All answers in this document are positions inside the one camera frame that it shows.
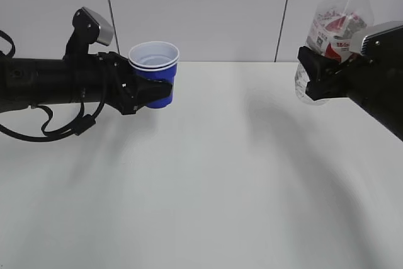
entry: plastic cup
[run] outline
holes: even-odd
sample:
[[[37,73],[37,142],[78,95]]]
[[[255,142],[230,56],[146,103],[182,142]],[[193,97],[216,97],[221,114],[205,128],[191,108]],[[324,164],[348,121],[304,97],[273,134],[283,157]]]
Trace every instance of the plastic cup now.
[[[128,61],[138,76],[171,84],[174,84],[178,60],[178,48],[168,42],[142,43],[132,47],[128,53]],[[167,98],[147,104],[147,107],[164,108],[172,100],[173,93]]]

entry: cable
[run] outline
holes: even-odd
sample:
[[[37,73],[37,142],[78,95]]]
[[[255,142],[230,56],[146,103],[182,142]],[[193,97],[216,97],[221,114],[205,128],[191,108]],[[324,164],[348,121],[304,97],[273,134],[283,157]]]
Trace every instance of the cable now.
[[[73,121],[68,123],[67,125],[57,129],[53,130],[50,132],[47,132],[45,129],[49,125],[51,119],[53,118],[53,111],[44,105],[37,106],[37,108],[42,109],[47,115],[48,115],[48,120],[42,125],[41,130],[43,134],[46,137],[32,137],[29,135],[23,135],[19,134],[17,132],[14,132],[7,127],[3,126],[0,124],[0,132],[4,133],[5,135],[8,135],[14,139],[17,140],[22,140],[26,142],[55,142],[58,140],[65,139],[67,137],[70,137],[71,135],[78,135],[83,133],[85,130],[90,128],[95,124],[95,119],[99,116],[101,113],[102,109],[105,106],[106,103],[106,95],[108,91],[108,76],[106,73],[106,67],[105,64],[101,64],[102,66],[102,74],[103,74],[103,83],[102,83],[102,96],[101,96],[101,101],[99,102],[99,105],[95,112],[92,115],[86,115],[84,116],[84,102],[81,100],[81,107],[80,107],[80,112],[78,115],[75,117]]]
[[[9,35],[7,35],[6,33],[4,33],[1,30],[0,30],[0,38],[3,38],[5,41],[7,41],[8,43],[11,44],[11,50],[8,52],[8,54],[6,55],[2,51],[0,51],[0,57],[13,58],[14,54],[15,54],[15,44],[13,42],[13,39],[11,39],[11,37]]]
[[[278,41],[277,41],[275,62],[277,62],[278,51],[279,51],[279,49],[280,49],[280,44],[281,44],[281,37],[282,37],[282,35],[283,35],[284,22],[285,22],[285,17],[286,17],[287,8],[288,8],[288,1],[289,1],[289,0],[285,0],[284,11],[283,11],[283,18],[282,18],[282,20],[281,20],[281,26],[280,26],[280,34],[278,35]]]
[[[108,5],[109,5],[109,13],[111,15],[111,20],[112,20],[112,25],[113,25],[113,32],[115,34],[116,48],[118,49],[118,54],[120,55],[119,42],[118,42],[118,33],[116,32],[116,25],[115,25],[115,19],[113,17],[113,10],[112,10],[112,2],[111,2],[111,0],[108,0]]]

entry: plastic bottle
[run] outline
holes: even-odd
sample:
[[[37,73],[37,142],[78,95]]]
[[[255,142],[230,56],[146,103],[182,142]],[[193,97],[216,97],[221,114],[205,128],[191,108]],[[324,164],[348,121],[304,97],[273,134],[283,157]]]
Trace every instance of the plastic bottle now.
[[[306,46],[340,63],[351,57],[349,45],[357,31],[373,26],[370,0],[324,0],[315,13]],[[310,105],[323,105],[327,100],[312,101],[305,94],[309,77],[302,64],[295,75],[295,92]]]

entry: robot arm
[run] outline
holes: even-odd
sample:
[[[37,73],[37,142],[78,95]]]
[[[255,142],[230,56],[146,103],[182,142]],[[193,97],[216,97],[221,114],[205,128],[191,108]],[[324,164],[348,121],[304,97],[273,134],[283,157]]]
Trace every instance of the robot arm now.
[[[392,21],[356,33],[350,51],[339,62],[300,48],[298,59],[310,82],[313,100],[349,98],[403,140],[403,21]]]
[[[49,116],[42,126],[44,137],[21,135],[2,125],[0,132],[30,142],[52,142],[92,127],[105,104],[122,115],[133,115],[171,94],[172,84],[137,76],[128,60],[114,52],[88,54],[90,44],[109,45],[112,41],[113,28],[102,16],[81,8],[74,14],[72,25],[74,32],[61,60],[14,59],[13,41],[0,31],[0,37],[12,46],[9,54],[0,53],[0,113],[30,106],[43,109]],[[84,115],[86,102],[99,102],[92,115]],[[80,103],[79,114],[65,127],[46,131],[53,116],[46,105],[63,103]]]

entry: white table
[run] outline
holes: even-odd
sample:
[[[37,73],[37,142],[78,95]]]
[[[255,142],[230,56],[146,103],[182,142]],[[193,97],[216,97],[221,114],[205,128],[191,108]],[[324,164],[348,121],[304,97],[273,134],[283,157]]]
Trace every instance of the white table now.
[[[296,67],[182,63],[169,108],[0,136],[2,269],[400,268],[403,143],[349,100],[300,103]]]

